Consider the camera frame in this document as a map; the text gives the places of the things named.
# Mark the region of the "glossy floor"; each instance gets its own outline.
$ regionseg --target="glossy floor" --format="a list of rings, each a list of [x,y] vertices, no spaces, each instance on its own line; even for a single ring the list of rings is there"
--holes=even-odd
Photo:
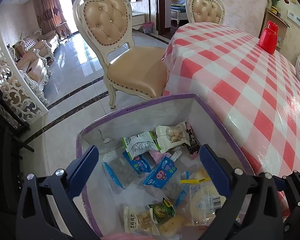
[[[133,39],[136,46],[167,46],[139,32],[133,32]],[[110,54],[109,59],[117,57],[125,50],[127,47],[121,47]],[[76,158],[76,136],[91,122],[111,111],[144,101],[143,98],[117,91],[116,109],[110,109],[103,80],[92,82],[103,76],[103,69],[80,35],[74,36],[65,45],[60,45],[55,57],[55,62],[50,66],[52,75],[44,92],[50,105],[58,99],[65,99],[57,105],[51,105],[48,114],[32,124],[31,130],[22,136],[23,140],[33,136],[28,144],[35,152],[31,153],[26,149],[20,151],[23,157],[20,162],[21,170],[24,174],[34,173],[38,177],[49,176],[59,168],[66,168]],[[78,88],[82,90],[66,96]],[[49,201],[60,229],[69,234],[53,198]],[[87,219],[82,199],[77,197],[74,202]]]

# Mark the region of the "chair leg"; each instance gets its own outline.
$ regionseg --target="chair leg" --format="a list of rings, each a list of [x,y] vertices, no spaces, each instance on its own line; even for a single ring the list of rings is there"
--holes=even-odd
[[[110,96],[109,106],[111,109],[114,109],[115,108],[115,98],[116,98],[115,88],[111,85],[111,83],[107,79],[106,75],[104,75],[103,81],[108,89],[109,96]]]

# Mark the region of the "tufted leather chair back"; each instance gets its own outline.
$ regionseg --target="tufted leather chair back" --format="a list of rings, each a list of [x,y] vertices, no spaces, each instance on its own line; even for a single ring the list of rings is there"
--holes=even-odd
[[[93,49],[106,73],[107,55],[132,38],[132,10],[129,0],[76,0],[73,6],[77,28]]]
[[[220,0],[186,0],[186,11],[190,23],[222,24],[225,17],[225,9]]]

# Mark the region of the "dining table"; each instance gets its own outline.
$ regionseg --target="dining table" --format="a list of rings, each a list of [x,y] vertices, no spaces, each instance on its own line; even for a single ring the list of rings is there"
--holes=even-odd
[[[300,172],[300,81],[282,54],[259,39],[215,23],[178,28],[163,55],[163,95],[196,93],[234,138],[253,172]],[[289,214],[284,193],[283,215]]]

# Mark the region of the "curtain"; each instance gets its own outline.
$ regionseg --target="curtain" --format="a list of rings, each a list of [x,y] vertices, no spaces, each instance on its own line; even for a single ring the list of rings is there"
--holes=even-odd
[[[33,5],[42,34],[55,30],[60,37],[71,35],[67,23],[59,26],[66,21],[59,0],[33,0]]]

